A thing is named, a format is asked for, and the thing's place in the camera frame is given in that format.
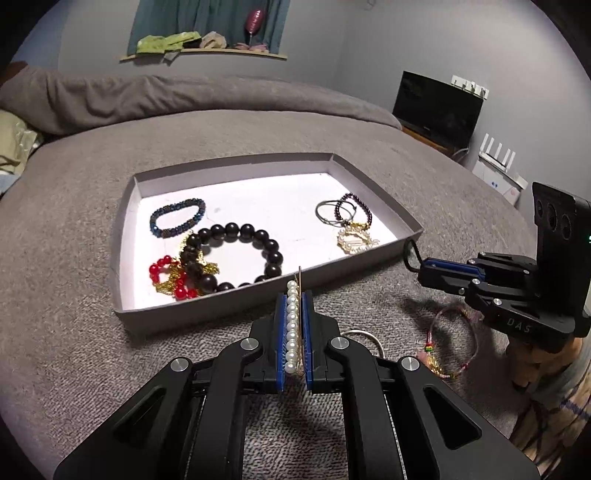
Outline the right patterned sleeve forearm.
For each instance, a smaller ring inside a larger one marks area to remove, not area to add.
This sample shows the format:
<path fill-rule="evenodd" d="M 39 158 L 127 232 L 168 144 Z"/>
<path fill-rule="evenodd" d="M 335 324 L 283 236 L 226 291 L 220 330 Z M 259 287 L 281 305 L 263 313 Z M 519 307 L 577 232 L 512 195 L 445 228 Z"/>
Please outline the right patterned sleeve forearm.
<path fill-rule="evenodd" d="M 545 375 L 530 396 L 510 436 L 512 444 L 549 479 L 566 464 L 565 455 L 590 421 L 590 350 Z"/>

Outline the person's right hand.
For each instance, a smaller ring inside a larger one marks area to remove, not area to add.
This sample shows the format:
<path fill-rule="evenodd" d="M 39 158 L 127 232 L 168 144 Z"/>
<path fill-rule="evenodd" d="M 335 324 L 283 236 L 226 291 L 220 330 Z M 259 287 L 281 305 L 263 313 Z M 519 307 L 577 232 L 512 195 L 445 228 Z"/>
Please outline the person's right hand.
<path fill-rule="evenodd" d="M 579 357 L 582 346 L 582 338 L 571 337 L 561 351 L 549 353 L 510 337 L 506 349 L 510 379 L 520 389 L 527 388 L 543 376 L 553 375 L 572 364 Z"/>

